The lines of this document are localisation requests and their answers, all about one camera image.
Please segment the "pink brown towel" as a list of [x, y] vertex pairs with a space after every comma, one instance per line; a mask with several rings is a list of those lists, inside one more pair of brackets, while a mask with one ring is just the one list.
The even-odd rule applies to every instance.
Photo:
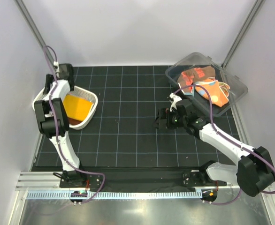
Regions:
[[216, 77], [215, 69], [212, 66], [195, 67], [181, 72], [179, 78], [177, 79], [177, 83], [179, 88], [182, 88], [194, 84], [195, 82], [205, 80], [209, 77]]

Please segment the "yellow blue patterned towel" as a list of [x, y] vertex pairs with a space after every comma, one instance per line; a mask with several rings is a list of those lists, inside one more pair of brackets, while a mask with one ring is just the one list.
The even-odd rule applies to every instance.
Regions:
[[63, 101], [67, 117], [81, 122], [89, 115], [93, 105], [93, 102], [71, 94], [67, 94]]

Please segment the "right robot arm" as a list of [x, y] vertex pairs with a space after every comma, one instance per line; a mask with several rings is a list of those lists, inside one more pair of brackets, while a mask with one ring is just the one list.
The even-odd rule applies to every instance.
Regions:
[[275, 182], [275, 167], [266, 148], [255, 148], [230, 136], [211, 119], [200, 116], [188, 100], [173, 100], [169, 108], [160, 108], [154, 126], [157, 129], [183, 128], [231, 160], [231, 165], [214, 161], [203, 164], [199, 169], [202, 185], [224, 181], [238, 185], [245, 194], [255, 197]]

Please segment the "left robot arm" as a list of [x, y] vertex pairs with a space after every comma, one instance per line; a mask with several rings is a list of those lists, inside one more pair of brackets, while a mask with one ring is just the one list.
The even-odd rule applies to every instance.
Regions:
[[69, 63], [53, 62], [54, 74], [46, 75], [45, 87], [32, 103], [38, 129], [54, 145], [62, 163], [62, 172], [53, 175], [60, 179], [61, 188], [81, 188], [87, 177], [81, 168], [69, 138], [69, 119], [63, 105], [67, 94], [74, 90], [74, 69]]

